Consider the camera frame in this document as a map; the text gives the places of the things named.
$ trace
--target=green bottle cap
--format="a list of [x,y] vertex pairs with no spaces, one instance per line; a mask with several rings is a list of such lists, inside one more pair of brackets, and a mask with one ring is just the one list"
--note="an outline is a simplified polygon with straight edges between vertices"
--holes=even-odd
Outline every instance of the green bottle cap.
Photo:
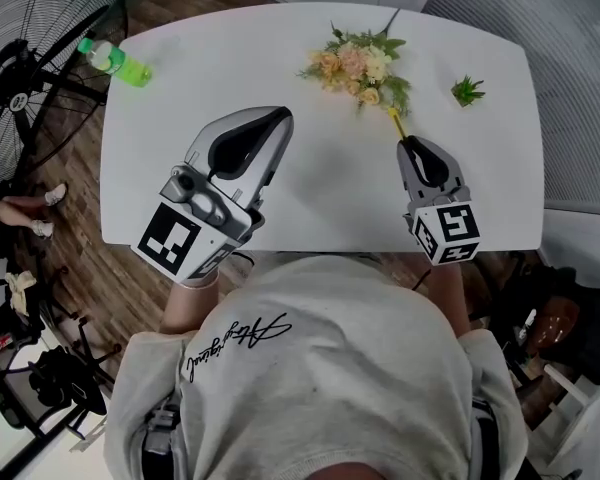
[[93,45],[93,40],[85,37],[82,41],[80,41],[80,44],[78,45],[78,51],[80,53],[87,53],[87,52],[91,51],[92,45]]

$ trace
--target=shirt sleeve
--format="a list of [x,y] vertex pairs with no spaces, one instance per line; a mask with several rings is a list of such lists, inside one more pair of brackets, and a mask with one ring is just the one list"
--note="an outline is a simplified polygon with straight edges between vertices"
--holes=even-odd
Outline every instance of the shirt sleeve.
[[520,403],[500,346],[486,329],[459,338],[473,371],[473,393],[489,402],[498,424],[500,478],[513,480],[527,454],[528,438]]
[[131,480],[131,440],[146,415],[171,394],[186,346],[195,333],[134,335],[125,351],[107,413],[104,456],[112,476]]

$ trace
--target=sneaker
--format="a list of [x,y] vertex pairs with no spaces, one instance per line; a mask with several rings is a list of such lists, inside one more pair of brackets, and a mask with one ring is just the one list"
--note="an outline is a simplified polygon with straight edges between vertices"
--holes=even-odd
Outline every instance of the sneaker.
[[47,206],[54,206],[62,201],[66,195],[67,184],[60,183],[60,185],[44,195],[44,200],[47,202]]
[[31,229],[36,235],[41,236],[42,238],[51,238],[51,235],[53,235],[53,222],[34,220]]

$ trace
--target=green liquid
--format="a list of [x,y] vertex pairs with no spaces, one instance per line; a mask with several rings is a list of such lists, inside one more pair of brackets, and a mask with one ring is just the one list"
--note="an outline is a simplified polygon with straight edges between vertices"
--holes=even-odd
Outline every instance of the green liquid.
[[144,87],[151,80],[151,68],[126,55],[122,66],[114,75],[130,85]]

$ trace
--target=gray corrugated panel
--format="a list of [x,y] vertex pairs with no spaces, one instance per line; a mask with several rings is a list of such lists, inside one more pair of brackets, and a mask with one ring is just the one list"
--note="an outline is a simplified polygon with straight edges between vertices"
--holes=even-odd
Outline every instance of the gray corrugated panel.
[[542,126],[547,205],[600,213],[600,0],[429,0],[423,12],[525,49]]

